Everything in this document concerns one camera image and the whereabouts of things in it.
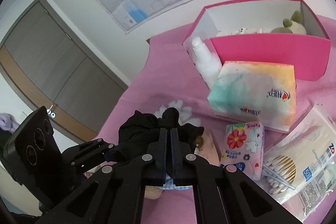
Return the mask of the purple cloth pile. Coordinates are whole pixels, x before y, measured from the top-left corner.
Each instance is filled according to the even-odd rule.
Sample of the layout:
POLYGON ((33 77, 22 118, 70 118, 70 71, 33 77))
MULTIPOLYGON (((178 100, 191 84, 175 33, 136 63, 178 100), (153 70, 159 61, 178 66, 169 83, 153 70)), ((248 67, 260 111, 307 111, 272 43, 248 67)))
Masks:
POLYGON ((4 131, 14 132, 19 124, 11 114, 2 113, 0 114, 0 126, 4 131))

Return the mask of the green frog plush toy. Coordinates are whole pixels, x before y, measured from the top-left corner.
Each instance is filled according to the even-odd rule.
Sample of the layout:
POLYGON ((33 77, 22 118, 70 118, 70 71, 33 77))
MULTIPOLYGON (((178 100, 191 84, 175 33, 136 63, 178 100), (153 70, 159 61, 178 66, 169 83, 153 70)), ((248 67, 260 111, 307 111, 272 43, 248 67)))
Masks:
POLYGON ((303 25, 303 16, 301 11, 295 10, 290 19, 285 18, 282 21, 282 27, 273 29, 271 33, 307 35, 306 28, 303 25))

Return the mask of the pink open cardboard box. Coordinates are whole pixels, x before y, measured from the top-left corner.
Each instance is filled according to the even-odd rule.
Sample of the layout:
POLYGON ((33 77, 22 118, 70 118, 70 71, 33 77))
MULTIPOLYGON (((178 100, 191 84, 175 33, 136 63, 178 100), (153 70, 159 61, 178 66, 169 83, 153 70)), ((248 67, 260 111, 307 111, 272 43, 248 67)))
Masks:
POLYGON ((331 51, 331 38, 303 0, 232 0, 205 6, 183 41, 191 57, 194 37, 200 37, 221 62, 289 64, 295 77, 306 81, 325 74, 331 51), (295 10, 302 13, 307 35, 271 33, 295 10), (230 35, 242 27, 263 28, 266 34, 230 35))

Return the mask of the floral pocket tissue pack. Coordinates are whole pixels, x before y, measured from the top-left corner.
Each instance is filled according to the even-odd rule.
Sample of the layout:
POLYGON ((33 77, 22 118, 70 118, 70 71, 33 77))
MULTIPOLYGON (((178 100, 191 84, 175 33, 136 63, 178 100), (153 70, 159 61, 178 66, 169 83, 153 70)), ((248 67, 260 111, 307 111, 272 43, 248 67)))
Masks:
POLYGON ((249 178, 261 178, 264 157, 264 126, 261 122, 229 124, 226 127, 220 166, 234 165, 249 178))

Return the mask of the pink printed bedsheet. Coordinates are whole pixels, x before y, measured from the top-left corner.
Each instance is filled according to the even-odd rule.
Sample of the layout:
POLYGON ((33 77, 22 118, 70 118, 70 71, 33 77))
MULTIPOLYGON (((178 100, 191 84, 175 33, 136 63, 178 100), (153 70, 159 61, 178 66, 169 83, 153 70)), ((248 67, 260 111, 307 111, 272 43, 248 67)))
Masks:
MULTIPOLYGON (((327 70, 318 81, 298 81, 295 122, 317 102, 335 121, 335 20, 318 16, 329 38, 331 51, 327 70)), ((181 108, 182 122, 201 123, 209 129, 217 149, 223 148, 227 123, 209 106, 209 90, 182 46, 191 25, 173 29, 150 39, 150 52, 103 125, 98 138, 117 144, 118 130, 135 110, 161 114, 163 107, 181 108)), ((335 202, 335 188, 304 223, 321 223, 335 202)), ((157 200, 144 200, 141 223, 197 223, 192 189, 168 190, 157 200)))

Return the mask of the white pump spray bottle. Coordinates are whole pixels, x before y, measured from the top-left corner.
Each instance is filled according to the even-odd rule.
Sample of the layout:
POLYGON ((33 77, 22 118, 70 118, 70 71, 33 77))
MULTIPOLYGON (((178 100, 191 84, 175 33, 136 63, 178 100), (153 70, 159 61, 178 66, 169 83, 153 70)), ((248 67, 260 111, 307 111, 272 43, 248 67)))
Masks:
POLYGON ((211 52, 200 37, 191 41, 195 56, 195 66, 211 90, 221 71, 222 64, 216 53, 211 52))

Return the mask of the cotton swab bag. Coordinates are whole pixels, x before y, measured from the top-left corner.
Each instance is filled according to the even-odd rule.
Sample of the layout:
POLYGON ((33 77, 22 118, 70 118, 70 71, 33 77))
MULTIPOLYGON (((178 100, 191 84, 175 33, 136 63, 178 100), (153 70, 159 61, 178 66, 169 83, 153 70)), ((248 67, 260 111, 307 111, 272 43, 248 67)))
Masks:
POLYGON ((260 186, 283 204, 303 189, 335 155, 335 123, 315 104, 302 121, 264 153, 260 186))

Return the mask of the grey brown door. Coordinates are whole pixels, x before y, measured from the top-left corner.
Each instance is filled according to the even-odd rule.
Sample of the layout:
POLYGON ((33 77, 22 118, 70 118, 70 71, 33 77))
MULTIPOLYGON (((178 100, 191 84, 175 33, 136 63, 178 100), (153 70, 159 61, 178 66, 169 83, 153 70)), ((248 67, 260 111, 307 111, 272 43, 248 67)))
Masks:
POLYGON ((96 137, 126 84, 71 30, 47 0, 34 0, 1 40, 1 68, 33 109, 44 106, 68 137, 96 137))

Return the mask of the pastel tissue box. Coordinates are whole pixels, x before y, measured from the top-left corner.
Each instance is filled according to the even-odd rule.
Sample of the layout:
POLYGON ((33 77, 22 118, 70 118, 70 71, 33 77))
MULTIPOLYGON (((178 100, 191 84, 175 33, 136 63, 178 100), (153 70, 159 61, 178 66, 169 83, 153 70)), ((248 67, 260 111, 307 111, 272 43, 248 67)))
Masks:
POLYGON ((288 132, 296 110, 294 66, 226 61, 207 99, 217 115, 288 132))

